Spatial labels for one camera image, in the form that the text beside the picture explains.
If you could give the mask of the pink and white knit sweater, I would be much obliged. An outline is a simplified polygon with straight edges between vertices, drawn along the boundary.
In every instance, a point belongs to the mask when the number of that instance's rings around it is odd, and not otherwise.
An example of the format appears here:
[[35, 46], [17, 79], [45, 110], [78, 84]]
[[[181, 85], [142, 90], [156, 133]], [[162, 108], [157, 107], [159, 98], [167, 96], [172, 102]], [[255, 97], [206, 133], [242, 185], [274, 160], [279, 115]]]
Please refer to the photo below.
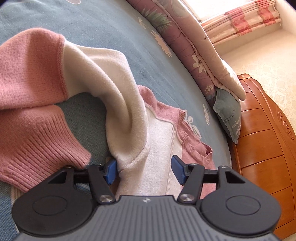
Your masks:
[[106, 139], [117, 160], [120, 195], [178, 196], [171, 158], [214, 169], [186, 111], [137, 85], [119, 51], [88, 48], [46, 29], [28, 29], [1, 45], [1, 181], [27, 192], [90, 153], [69, 130], [58, 103], [88, 92], [106, 107]]

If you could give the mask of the blue floral bed sheet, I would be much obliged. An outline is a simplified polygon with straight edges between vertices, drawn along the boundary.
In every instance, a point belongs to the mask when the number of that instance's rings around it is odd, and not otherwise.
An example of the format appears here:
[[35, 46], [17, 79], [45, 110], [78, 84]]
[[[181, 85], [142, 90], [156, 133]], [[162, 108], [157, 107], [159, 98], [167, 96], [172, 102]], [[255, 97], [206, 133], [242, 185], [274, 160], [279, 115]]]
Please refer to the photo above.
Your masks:
[[[157, 30], [126, 1], [6, 1], [1, 6], [1, 44], [19, 32], [41, 27], [62, 34], [85, 47], [121, 51], [139, 85], [156, 99], [187, 111], [187, 120], [201, 141], [213, 149], [215, 166], [231, 167], [226, 134], [191, 74], [175, 53], [161, 45]], [[58, 104], [76, 139], [91, 153], [90, 164], [103, 164], [109, 156], [105, 136], [106, 109], [90, 94], [79, 94]], [[14, 200], [22, 192], [1, 182], [1, 240], [18, 235], [11, 216]]]

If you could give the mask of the pink striped curtain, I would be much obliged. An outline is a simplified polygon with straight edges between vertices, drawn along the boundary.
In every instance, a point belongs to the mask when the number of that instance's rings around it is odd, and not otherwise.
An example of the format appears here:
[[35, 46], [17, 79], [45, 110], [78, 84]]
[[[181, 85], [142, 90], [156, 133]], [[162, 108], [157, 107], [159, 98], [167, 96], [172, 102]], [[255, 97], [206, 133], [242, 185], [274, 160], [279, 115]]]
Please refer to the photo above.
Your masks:
[[201, 26], [212, 44], [219, 45], [281, 21], [275, 1], [248, 1], [242, 6], [203, 21]]

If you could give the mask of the folded floral quilt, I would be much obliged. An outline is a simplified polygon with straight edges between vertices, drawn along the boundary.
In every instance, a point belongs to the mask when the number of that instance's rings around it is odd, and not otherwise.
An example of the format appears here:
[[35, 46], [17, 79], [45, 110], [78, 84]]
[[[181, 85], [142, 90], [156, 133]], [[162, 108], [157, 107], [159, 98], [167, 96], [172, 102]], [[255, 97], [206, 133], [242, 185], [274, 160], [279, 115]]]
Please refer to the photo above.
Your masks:
[[183, 1], [129, 1], [157, 30], [191, 74], [204, 97], [214, 104], [216, 89], [245, 100], [233, 69], [220, 58], [201, 24]]

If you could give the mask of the green flower pillow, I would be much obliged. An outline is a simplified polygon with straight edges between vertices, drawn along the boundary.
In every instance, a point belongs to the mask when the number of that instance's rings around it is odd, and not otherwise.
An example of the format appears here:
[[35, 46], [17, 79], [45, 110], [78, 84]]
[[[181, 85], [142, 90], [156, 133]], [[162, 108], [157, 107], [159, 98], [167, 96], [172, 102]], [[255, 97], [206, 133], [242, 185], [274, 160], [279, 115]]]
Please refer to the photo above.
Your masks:
[[217, 88], [213, 109], [229, 138], [238, 144], [241, 131], [240, 102], [226, 90]]

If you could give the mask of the orange wooden headboard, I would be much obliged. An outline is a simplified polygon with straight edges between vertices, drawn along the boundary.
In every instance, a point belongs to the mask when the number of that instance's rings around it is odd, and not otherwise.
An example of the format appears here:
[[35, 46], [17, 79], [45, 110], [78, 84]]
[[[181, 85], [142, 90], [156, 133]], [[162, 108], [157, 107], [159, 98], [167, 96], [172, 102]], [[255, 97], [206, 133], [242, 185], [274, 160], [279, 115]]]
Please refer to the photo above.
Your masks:
[[248, 74], [238, 79], [246, 99], [238, 144], [228, 142], [232, 168], [278, 200], [275, 234], [284, 239], [295, 234], [295, 132], [257, 80]]

